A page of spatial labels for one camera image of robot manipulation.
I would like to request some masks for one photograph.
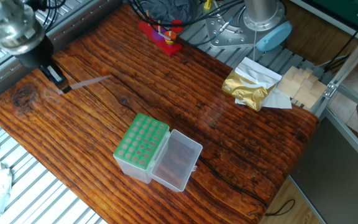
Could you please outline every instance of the black cable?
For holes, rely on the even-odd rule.
[[[291,207],[286,212],[278,214],[290,202],[293,202]],[[284,215],[284,214],[288,213],[294,207],[294,205],[295,205],[295,199],[288,200],[287,202],[284,203],[284,205],[277,212],[275,212],[275,213],[266,213],[265,216],[269,217],[269,216]]]
[[[333,62],[331,64],[331,66],[326,71],[329,72],[329,71],[334,70],[335,68],[342,66],[348,57],[349,57],[349,55],[346,55],[346,57],[336,60],[335,62]]]
[[[60,8],[60,7],[62,7],[62,6],[64,6],[64,4],[66,4],[66,1],[67,0],[63,0],[59,5],[56,5],[56,1],[57,0],[55,0],[55,6],[54,7],[52,7],[52,6],[47,6],[47,9],[58,9],[58,8]]]
[[[332,62],[335,60],[335,58],[337,58],[342,51],[351,43],[351,41],[356,37],[356,35],[358,34],[358,30],[354,32],[353,36],[347,41],[347,43],[343,46],[343,48],[335,55],[335,57],[333,57],[333,59],[331,59],[331,61],[324,67],[324,71],[327,72],[330,69],[330,66],[332,64]]]
[[[141,13],[144,12],[144,11],[142,12],[143,8],[141,8],[140,4],[138,4],[135,0],[133,0],[133,2],[134,2],[134,4],[135,4],[135,6],[136,6],[137,9],[135,9],[135,7],[131,4],[131,0],[129,0],[129,5],[130,5],[130,7],[132,8],[132,10],[137,14],[137,16],[138,16],[140,19],[142,19],[143,21],[145,21],[146,23],[148,23],[148,24],[153,28],[154,31],[156,31],[157,33],[159,33],[159,31],[154,27],[153,24],[151,24],[150,21],[146,21],[145,19],[143,19],[143,17],[142,17],[139,13],[137,13],[137,10],[139,10]]]
[[[50,6],[50,0],[45,0],[45,2],[47,3],[47,6],[48,6],[48,5]],[[43,26],[45,26],[45,24],[48,22],[49,15],[50,15],[50,11],[51,11],[51,9],[48,9],[48,14],[47,14],[47,16],[45,17],[44,23],[42,24]]]
[[[238,4],[242,4],[243,0],[237,0],[237,1],[233,1],[233,2],[229,2],[226,4],[223,4],[222,6],[212,10],[211,12],[209,12],[207,15],[200,17],[199,19],[193,20],[191,22],[185,22],[182,24],[160,24],[158,22],[153,21],[149,16],[147,16],[147,14],[144,12],[143,8],[139,5],[139,3],[137,3],[137,1],[133,1],[133,3],[135,4],[135,6],[137,6],[137,8],[139,9],[139,11],[141,12],[142,15],[140,15],[136,10],[134,10],[134,7],[131,7],[134,12],[144,21],[147,22],[150,25],[158,25],[158,26],[164,26],[164,27],[184,27],[184,26],[188,26],[188,25],[192,25],[196,22],[202,21],[204,19],[210,18],[211,16],[215,16],[216,14],[219,14],[220,11],[226,10],[226,9],[230,9]]]
[[[59,4],[59,6],[62,6],[62,3],[64,4],[64,2],[66,2],[66,1],[63,0],[63,1]],[[52,28],[53,23],[54,23],[54,22],[56,21],[56,19],[57,19],[57,14],[58,14],[57,10],[59,9],[59,7],[58,7],[58,5],[57,5],[57,0],[55,0],[55,6],[54,6],[54,7],[51,7],[51,9],[54,9],[55,11],[54,11],[54,13],[53,13],[53,17],[52,17],[52,20],[50,21],[50,24],[49,24],[48,27],[46,28],[46,31],[47,31],[47,32]]]

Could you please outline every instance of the red toy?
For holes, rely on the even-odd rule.
[[[156,31],[146,22],[140,22],[139,28],[143,33],[145,33],[158,47],[160,47],[169,57],[174,55],[175,53],[179,52],[182,48],[181,44],[174,43],[169,45],[165,42],[164,38],[155,38],[154,35],[159,35]]]

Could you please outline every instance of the wooden floor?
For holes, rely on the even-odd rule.
[[[287,41],[287,48],[304,57],[316,65],[331,60],[351,37],[349,34],[297,6],[289,0],[287,5],[287,18],[291,21],[293,32]],[[351,53],[358,44],[353,40],[342,53]],[[347,80],[358,79],[358,66],[351,72]],[[358,82],[347,83],[358,91]],[[358,137],[358,116],[356,104],[346,97],[337,94],[330,107],[345,122]],[[295,199],[293,209],[279,217],[263,217],[261,224],[318,224],[320,223],[295,186],[287,179],[275,200],[268,208],[268,213],[276,212],[286,201]]]
[[[293,26],[287,48],[314,64],[319,65],[331,60],[351,37],[289,0],[284,2],[287,5],[287,17]],[[357,44],[358,39],[354,39],[341,55],[351,53]],[[347,78],[347,80],[354,79],[358,79],[358,65]],[[358,82],[350,82],[346,85],[358,91]],[[353,101],[338,93],[330,107],[345,124],[358,133],[358,115]]]
[[[284,182],[267,213],[275,213],[290,199],[295,199],[295,205],[288,213],[277,217],[263,217],[260,224],[320,224],[290,179]],[[290,207],[289,203],[282,211],[285,212]]]

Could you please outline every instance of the wooden table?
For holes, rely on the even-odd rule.
[[[60,96],[38,71],[0,96],[0,126],[109,223],[258,223],[318,124],[313,114],[234,104],[232,70],[185,45],[169,58],[122,6],[57,53],[71,83]],[[137,113],[203,145],[186,189],[124,175],[112,154]]]

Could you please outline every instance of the pipette tip box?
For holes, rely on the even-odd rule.
[[[139,113],[114,151],[123,173],[175,192],[185,189],[202,145],[161,121]]]

